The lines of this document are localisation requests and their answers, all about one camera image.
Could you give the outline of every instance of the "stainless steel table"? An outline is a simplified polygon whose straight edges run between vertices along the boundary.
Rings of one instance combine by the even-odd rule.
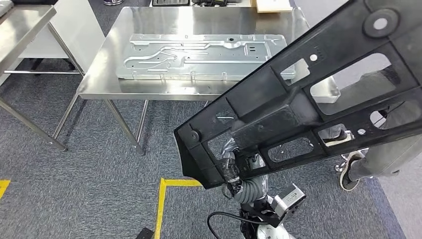
[[[289,44],[308,29],[300,8],[258,14],[250,7],[124,7],[78,92],[83,99],[104,100],[131,143],[142,152],[139,140],[149,100],[210,101],[236,82],[119,79],[116,66],[123,64],[120,59],[132,34],[281,34]],[[306,65],[298,63],[295,68],[297,79],[307,74]],[[339,97],[338,93],[332,78],[313,88],[313,95],[319,102],[333,102]],[[136,136],[113,100],[146,100]]]
[[[56,10],[51,5],[19,5],[13,7],[8,13],[0,18],[0,75],[3,73],[18,73],[18,74],[81,74],[82,68],[76,63],[75,58],[70,53],[66,44],[60,38],[54,27],[49,23],[51,18],[56,14]],[[8,71],[14,61],[24,51],[27,45],[34,39],[34,37],[41,31],[42,28],[48,26],[49,30],[60,44],[62,49],[66,52],[69,60],[75,65],[78,71],[71,72],[40,72],[40,71]],[[39,134],[49,143],[55,145],[61,150],[65,150],[65,146],[56,140],[66,118],[73,107],[74,100],[78,94],[72,99],[71,105],[66,110],[65,115],[59,123],[56,132],[53,136],[40,129],[27,116],[15,110],[3,98],[0,97],[0,107],[7,110],[13,116],[22,121],[25,125],[30,127],[33,131]]]

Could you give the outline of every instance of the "black plastic frame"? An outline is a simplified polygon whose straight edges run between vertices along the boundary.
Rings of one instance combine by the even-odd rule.
[[[236,164],[242,179],[422,133],[422,119],[387,130],[370,121],[373,111],[397,102],[416,101],[422,109],[421,12],[420,0],[347,2],[175,129],[183,174],[205,188],[222,184],[219,162],[207,142],[228,130],[240,148]],[[387,19],[388,25],[376,30],[372,26],[379,18]],[[311,86],[373,53],[382,53],[391,62],[400,78],[396,89],[338,113],[324,114],[310,94]],[[312,54],[317,55],[316,61],[310,60]],[[301,58],[311,74],[287,85],[279,73]],[[236,117],[222,122],[217,118],[221,114]],[[326,147],[318,132],[339,123],[356,139]],[[365,135],[356,133],[361,128]],[[278,163],[268,157],[270,148],[299,137],[311,141],[312,152]],[[247,159],[256,153],[266,166],[251,170]]]

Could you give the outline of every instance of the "gray carpet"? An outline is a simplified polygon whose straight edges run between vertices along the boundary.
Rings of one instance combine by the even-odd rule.
[[[104,32],[122,6],[90,3]],[[138,1],[125,5],[147,5]],[[28,68],[25,60],[20,67]],[[47,60],[43,69],[66,67]],[[0,95],[18,110],[53,132],[80,76],[14,75]],[[132,130],[143,101],[116,101]],[[143,227],[154,229],[159,179],[183,178],[172,130],[202,108],[203,102],[153,101],[148,110],[140,157],[101,101],[78,100],[59,139],[69,147],[59,152],[0,109],[0,179],[11,179],[0,199],[2,239],[134,239]],[[295,183],[308,195],[285,224],[298,239],[401,239],[403,232],[377,180],[346,193],[333,166],[323,160],[270,175],[270,193]],[[161,238],[212,238],[206,226],[212,211],[237,213],[237,205],[219,189],[169,187]],[[239,222],[213,219],[222,238],[240,238]]]

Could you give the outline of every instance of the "round hole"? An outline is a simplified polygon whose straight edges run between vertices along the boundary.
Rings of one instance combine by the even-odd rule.
[[[318,56],[317,56],[317,55],[315,55],[315,54],[312,54],[312,55],[309,57],[309,59],[310,59],[311,61],[316,61],[316,60],[318,59]]]
[[[382,29],[384,29],[384,28],[386,28],[386,27],[387,27],[387,23],[388,23],[388,21],[387,21],[385,18],[380,18],[380,19],[377,19],[377,20],[374,22],[374,28],[375,28],[376,30],[382,30]]]
[[[366,130],[364,130],[364,129],[359,129],[358,131],[357,131],[357,133],[358,134],[360,134],[360,135],[365,135],[366,134]]]

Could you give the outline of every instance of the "shoe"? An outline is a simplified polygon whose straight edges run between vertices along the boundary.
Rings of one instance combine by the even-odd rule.
[[[359,180],[352,181],[349,178],[349,171],[350,171],[350,166],[352,165],[352,163],[354,163],[355,161],[359,159],[362,159],[363,157],[364,157],[363,154],[357,151],[349,154],[349,157],[348,157],[349,159],[340,175],[340,187],[343,190],[352,191],[359,184]]]

